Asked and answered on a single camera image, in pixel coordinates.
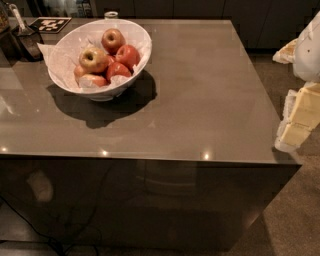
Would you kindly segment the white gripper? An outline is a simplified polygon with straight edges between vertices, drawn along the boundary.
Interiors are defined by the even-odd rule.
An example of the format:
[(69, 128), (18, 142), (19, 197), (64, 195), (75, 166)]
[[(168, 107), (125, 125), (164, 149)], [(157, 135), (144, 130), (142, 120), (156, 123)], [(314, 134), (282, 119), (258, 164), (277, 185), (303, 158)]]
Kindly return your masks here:
[(274, 144), (279, 151), (293, 152), (320, 124), (320, 11), (297, 40), (283, 46), (272, 60), (293, 63), (294, 74), (306, 81), (298, 91), (288, 92)]

